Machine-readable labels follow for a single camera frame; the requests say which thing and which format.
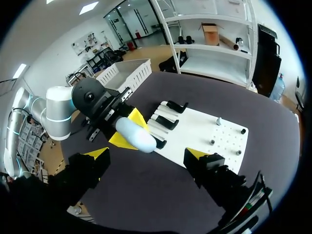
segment black bag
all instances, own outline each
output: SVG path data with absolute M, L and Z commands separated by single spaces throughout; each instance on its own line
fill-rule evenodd
M 186 52 L 180 52 L 180 67 L 186 62 L 187 55 Z M 161 62 L 159 64 L 159 69 L 162 72 L 171 72 L 171 73 L 177 73 L 176 71 L 176 64 L 175 59 L 173 56 L 171 56 L 169 59 L 167 59 L 164 62 Z

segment black chair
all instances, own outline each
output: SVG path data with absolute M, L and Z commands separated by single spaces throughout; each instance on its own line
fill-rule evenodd
M 300 87 L 300 81 L 299 81 L 299 77 L 297 77 L 296 91 L 294 93 L 298 102 L 296 110 L 298 109 L 298 107 L 300 107 L 301 111 L 304 111 L 304 103 L 303 103 L 302 95 L 297 91 L 299 87 Z
M 110 47 L 107 47 L 103 50 L 106 60 L 109 61 L 110 65 L 115 62 L 122 62 L 123 58 L 118 53 L 113 51 Z

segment shelf unit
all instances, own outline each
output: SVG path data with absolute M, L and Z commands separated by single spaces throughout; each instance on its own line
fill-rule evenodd
M 42 165 L 44 162 L 38 158 L 43 142 L 39 137 L 33 135 L 31 125 L 27 123 L 24 116 L 23 123 L 20 128 L 18 153 L 23 159 L 28 170 L 33 173 L 35 163 Z
M 251 0 L 152 0 L 152 3 L 164 25 L 178 73 L 212 77 L 250 87 L 258 44 L 257 24 Z M 240 10 L 244 9 L 240 14 L 235 10 L 237 6 Z M 179 26 L 180 36 L 184 39 L 191 36 L 195 42 L 174 44 L 169 30 L 172 23 Z M 206 45 L 202 23 L 216 24 L 219 34 L 234 42 L 236 38 L 242 38 L 244 45 L 237 51 L 222 41 L 219 46 Z M 188 60 L 180 67 L 181 50 L 186 51 Z

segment glass door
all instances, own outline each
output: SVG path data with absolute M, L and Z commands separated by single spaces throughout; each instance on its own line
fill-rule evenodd
M 132 42 L 134 47 L 137 48 L 136 42 L 130 34 L 127 25 L 116 9 L 111 11 L 107 16 L 104 17 L 104 19 L 108 23 L 111 30 L 116 33 L 119 39 L 119 45 L 121 47 L 125 45 L 128 46 L 128 43 Z
M 167 44 L 149 0 L 126 0 L 117 7 L 138 47 Z

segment cardboard box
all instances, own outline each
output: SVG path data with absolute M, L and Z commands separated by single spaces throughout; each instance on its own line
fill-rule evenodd
M 220 45 L 218 28 L 214 23 L 202 23 L 206 45 Z

